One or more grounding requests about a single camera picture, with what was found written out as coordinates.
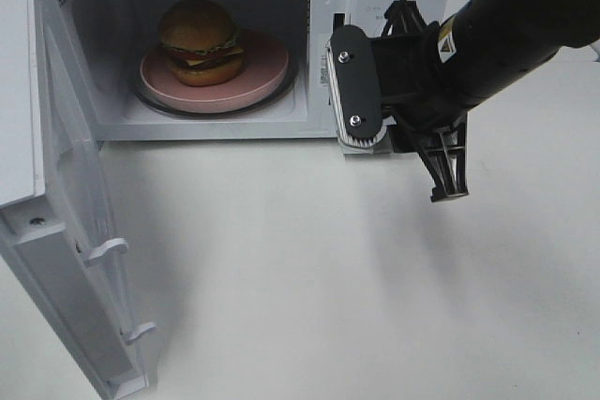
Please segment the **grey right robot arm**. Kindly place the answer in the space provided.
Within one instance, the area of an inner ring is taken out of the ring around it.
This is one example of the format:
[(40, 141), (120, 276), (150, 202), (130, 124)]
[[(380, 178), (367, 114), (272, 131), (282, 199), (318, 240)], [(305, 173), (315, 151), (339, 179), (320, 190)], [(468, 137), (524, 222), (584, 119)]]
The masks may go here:
[(599, 0), (469, 0), (426, 22), (412, 0), (395, 1), (373, 43), (382, 109), (396, 120), (396, 150), (421, 157), (433, 201), (467, 194), (470, 110), (551, 60), (599, 38)]

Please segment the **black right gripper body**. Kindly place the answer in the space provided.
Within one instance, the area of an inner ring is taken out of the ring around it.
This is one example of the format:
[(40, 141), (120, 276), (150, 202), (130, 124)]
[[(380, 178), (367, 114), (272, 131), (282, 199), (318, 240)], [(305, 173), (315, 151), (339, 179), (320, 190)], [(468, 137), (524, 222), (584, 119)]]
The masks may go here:
[(391, 37), (369, 41), (367, 137), (395, 113), (415, 131), (448, 126), (543, 65), (563, 45), (554, 9), (470, 1), (444, 23), (424, 23), (413, 1), (385, 12)]

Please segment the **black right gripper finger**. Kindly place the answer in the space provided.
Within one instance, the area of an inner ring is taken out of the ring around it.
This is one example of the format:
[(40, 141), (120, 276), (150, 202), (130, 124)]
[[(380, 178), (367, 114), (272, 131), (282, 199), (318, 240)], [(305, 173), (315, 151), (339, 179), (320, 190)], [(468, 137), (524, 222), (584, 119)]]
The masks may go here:
[(430, 200), (441, 202), (469, 195), (466, 178), (468, 115), (429, 130), (416, 132), (415, 149), (434, 183)]

